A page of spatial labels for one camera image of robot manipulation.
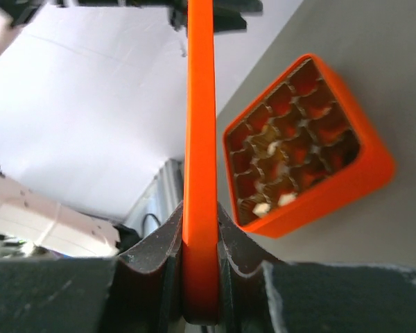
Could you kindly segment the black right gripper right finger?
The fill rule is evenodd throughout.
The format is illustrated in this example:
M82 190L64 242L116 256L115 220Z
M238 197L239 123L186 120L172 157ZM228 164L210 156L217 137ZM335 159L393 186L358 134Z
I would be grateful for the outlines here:
M218 208L217 332L416 332L416 271L285 262Z

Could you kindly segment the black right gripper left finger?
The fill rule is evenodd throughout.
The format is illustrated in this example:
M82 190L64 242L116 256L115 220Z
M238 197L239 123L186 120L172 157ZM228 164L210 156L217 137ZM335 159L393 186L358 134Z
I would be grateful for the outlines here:
M182 332L182 208L106 258L0 260L0 332Z

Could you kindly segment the orange box lid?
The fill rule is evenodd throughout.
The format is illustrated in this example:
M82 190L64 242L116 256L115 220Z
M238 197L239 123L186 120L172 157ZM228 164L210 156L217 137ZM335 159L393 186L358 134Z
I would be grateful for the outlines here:
M188 47L182 309L187 322L214 325L219 281L212 1L188 3Z

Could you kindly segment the white chocolate piece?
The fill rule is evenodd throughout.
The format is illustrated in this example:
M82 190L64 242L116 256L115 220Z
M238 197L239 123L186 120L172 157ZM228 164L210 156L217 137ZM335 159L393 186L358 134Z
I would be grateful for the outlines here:
M259 218L266 216L271 209L271 205L269 203L258 203L254 206L252 213Z

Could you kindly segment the light chocolate piece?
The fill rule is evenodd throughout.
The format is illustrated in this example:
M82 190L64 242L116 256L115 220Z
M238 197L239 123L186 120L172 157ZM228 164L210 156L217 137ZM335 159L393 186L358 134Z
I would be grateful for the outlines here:
M289 203L292 203L296 198L297 198L296 193L282 194L279 197L279 200L277 201L277 204L278 204L279 207L283 207L283 206L285 206Z

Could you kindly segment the almond chocolate piece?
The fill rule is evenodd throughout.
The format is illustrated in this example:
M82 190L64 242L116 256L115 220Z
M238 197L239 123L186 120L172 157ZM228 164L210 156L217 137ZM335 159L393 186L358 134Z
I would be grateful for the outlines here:
M280 140L271 142L267 147L266 155L270 157L270 156L277 154L277 152L280 151L280 145L281 145Z

